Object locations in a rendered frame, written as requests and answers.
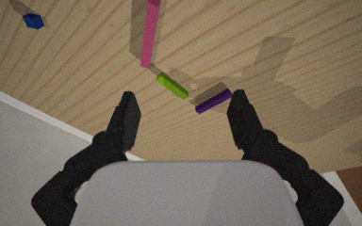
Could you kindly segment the purple rod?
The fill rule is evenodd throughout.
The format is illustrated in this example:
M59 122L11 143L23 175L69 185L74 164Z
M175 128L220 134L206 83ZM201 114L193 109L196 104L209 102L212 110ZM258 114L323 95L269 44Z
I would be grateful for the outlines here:
M213 106L218 105L230 98L232 98L232 93L229 89L226 89L220 92L219 94L213 96L212 98L206 100L205 102L195 106L195 111L198 114L201 114L207 111L208 109L212 108Z

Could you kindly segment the pink rod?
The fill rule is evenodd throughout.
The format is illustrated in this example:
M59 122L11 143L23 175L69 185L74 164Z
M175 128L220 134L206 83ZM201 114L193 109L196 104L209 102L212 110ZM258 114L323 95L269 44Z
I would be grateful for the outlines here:
M149 69L161 0L148 0L140 66Z

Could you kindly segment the lime green rod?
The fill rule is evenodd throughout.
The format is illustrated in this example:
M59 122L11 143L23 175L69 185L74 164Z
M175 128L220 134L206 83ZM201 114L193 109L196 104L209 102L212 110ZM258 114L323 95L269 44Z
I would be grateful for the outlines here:
M168 75L165 73L160 73L156 77L156 81L160 83L165 88L169 89L171 92L176 94L181 99L185 100L187 97L189 97L189 92L186 91L184 88L182 88L180 85L178 85L176 82L174 82Z

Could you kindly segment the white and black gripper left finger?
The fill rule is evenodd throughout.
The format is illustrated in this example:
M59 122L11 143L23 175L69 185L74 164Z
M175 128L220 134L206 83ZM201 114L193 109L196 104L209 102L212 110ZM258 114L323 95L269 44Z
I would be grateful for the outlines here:
M140 117L134 92L125 91L106 131L97 133L90 146L68 159L33 196L31 205L46 226L70 226L77 207L74 197L83 183L106 165L128 161L125 153L134 147Z

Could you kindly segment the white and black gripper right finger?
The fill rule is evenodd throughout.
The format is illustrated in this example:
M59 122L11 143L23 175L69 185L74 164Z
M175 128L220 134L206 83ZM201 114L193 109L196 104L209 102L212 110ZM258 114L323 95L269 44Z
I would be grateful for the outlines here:
M304 226L329 226L344 204L342 195L299 154L278 142L278 136L263 129L243 89L233 92L227 118L235 145L250 160L275 169L295 190L295 202Z

